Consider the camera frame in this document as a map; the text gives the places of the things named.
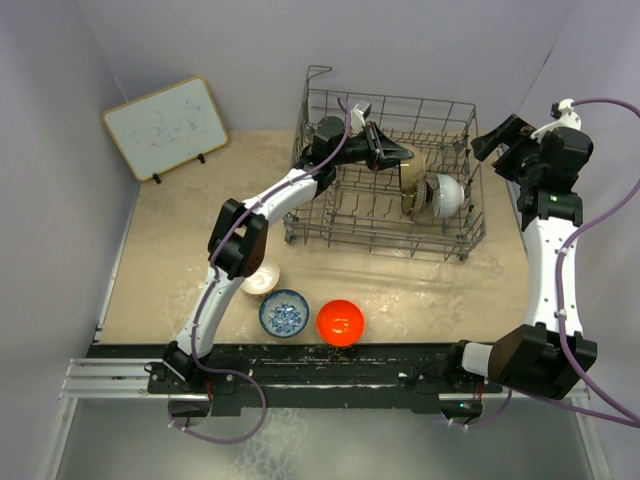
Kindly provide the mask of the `brown rimmed cream bowl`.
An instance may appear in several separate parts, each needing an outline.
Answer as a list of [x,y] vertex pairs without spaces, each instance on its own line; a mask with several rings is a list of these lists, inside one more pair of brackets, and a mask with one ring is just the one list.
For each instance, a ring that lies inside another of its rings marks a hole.
[[401,211],[405,216],[420,215],[433,201],[434,189],[426,179],[402,191]]

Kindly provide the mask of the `white ceramic bowl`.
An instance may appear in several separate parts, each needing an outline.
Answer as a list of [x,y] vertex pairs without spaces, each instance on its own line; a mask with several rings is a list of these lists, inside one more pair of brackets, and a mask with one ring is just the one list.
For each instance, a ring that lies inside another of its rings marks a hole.
[[465,201],[465,188],[455,178],[437,174],[437,187],[433,194],[433,213],[436,218],[446,219],[456,214]]

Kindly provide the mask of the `grey wire dish rack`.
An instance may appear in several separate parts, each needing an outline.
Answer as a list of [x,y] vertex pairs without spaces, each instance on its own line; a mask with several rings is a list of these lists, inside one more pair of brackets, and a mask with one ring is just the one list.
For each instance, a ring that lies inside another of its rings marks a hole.
[[465,188],[465,201],[450,218],[436,218],[433,201],[420,215],[405,216],[399,166],[373,172],[362,163],[344,165],[338,167],[337,178],[326,192],[286,215],[285,240],[313,238],[329,245],[364,245],[374,252],[399,249],[467,259],[486,235],[481,166],[472,158],[470,145],[478,135],[475,104],[344,90],[336,86],[335,79],[329,66],[308,66],[294,158],[311,143],[324,117],[342,114],[339,99],[350,105],[367,101],[371,103],[370,120],[387,137],[423,153],[422,179],[435,189],[437,174],[455,178]]

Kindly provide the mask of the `black glossy bowl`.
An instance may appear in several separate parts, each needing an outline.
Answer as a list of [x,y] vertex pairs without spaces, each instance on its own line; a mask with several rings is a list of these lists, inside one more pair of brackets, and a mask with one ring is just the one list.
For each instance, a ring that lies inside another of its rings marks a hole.
[[400,190],[403,193],[413,189],[414,185],[424,176],[423,153],[413,146],[407,146],[407,149],[412,152],[413,157],[400,162],[399,182]]

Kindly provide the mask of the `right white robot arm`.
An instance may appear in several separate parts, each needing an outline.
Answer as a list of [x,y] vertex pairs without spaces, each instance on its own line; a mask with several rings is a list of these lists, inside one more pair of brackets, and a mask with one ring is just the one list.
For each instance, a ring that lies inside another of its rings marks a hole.
[[445,366],[446,383],[467,391],[480,377],[538,397],[561,400],[588,370],[597,345],[585,339],[575,295],[576,242],[583,201],[573,187],[593,152],[581,119],[565,108],[535,128],[508,117],[471,142],[474,157],[498,157],[496,174],[519,188],[514,202],[528,264],[528,306],[520,326],[493,344],[461,340]]

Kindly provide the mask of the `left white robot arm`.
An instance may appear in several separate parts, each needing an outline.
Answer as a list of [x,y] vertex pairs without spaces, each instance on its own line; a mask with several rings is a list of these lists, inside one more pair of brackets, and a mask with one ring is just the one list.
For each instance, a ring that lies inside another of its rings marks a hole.
[[398,167],[414,153],[388,138],[367,121],[356,135],[346,121],[322,119],[312,141],[288,173],[264,192],[221,207],[208,242],[209,267],[203,290],[176,339],[165,349],[163,363],[171,381],[184,392],[202,387],[206,358],[231,300],[243,281],[263,263],[269,228],[307,203],[335,181],[341,165],[362,163],[377,172]]

